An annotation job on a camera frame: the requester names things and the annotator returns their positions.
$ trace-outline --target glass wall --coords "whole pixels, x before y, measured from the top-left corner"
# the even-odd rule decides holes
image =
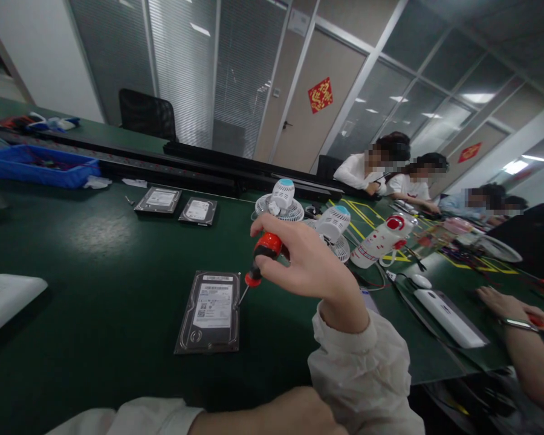
[[[393,131],[412,138],[412,157],[441,150],[512,76],[463,32],[410,1],[327,154],[345,159]]]
[[[69,2],[109,124],[121,123],[119,90],[133,89],[172,104],[180,142],[252,158],[284,2]]]

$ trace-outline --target table surface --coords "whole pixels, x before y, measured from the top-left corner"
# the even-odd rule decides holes
[[[4,106],[0,117],[19,113],[5,113]],[[129,135],[135,135],[129,143],[141,136],[155,141],[101,124],[88,127],[89,134],[98,129],[121,145]],[[49,284],[0,330],[0,433],[44,433],[88,408],[118,407],[140,396],[182,396],[210,411],[235,410],[310,383],[306,359],[317,348],[311,325],[317,300],[266,281],[242,304],[239,352],[173,354],[195,271],[247,271],[255,242],[250,215],[261,193],[216,197],[215,224],[203,228],[176,217],[137,215],[125,195],[138,201],[145,192],[120,181],[104,190],[70,191],[0,180],[0,193],[11,205],[0,223],[0,273],[38,276]],[[190,196],[212,196],[183,192],[176,216]],[[351,230],[359,238],[393,212],[386,201],[343,198],[340,203],[351,211]],[[499,327],[468,296],[485,280],[441,254],[424,264],[434,288],[491,341],[465,353],[486,370],[510,364]],[[404,256],[390,269],[419,272]],[[544,309],[544,300],[529,290],[522,274],[495,260],[487,260],[485,269],[501,291]],[[361,274],[375,283],[380,279],[375,268]],[[407,341],[414,384],[463,375],[390,287],[373,297]],[[478,371],[460,359],[468,372]]]

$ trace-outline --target black chair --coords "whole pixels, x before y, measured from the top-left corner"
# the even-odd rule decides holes
[[[130,89],[119,91],[122,127],[177,142],[173,106],[167,100]]]
[[[326,155],[319,156],[319,166],[316,169],[316,176],[325,180],[332,180],[334,173],[338,167],[343,164],[341,159],[329,157]]]

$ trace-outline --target red decoration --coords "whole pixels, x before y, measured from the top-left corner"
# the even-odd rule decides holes
[[[327,77],[318,85],[308,90],[308,99],[312,113],[320,112],[332,104],[331,78]]]
[[[472,145],[464,149],[459,155],[458,163],[462,163],[466,160],[474,158],[478,154],[478,151],[481,147],[482,147],[482,143],[478,142],[475,145]]]

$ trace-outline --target red screwdriver handle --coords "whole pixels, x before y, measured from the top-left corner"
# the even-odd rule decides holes
[[[256,247],[254,248],[254,261],[252,261],[252,266],[250,267],[249,272],[246,274],[244,280],[249,287],[257,287],[262,282],[262,274],[260,273],[260,268],[256,264],[255,258],[258,255],[263,255],[275,259],[280,255],[282,250],[282,241],[280,237],[272,233],[264,233]]]

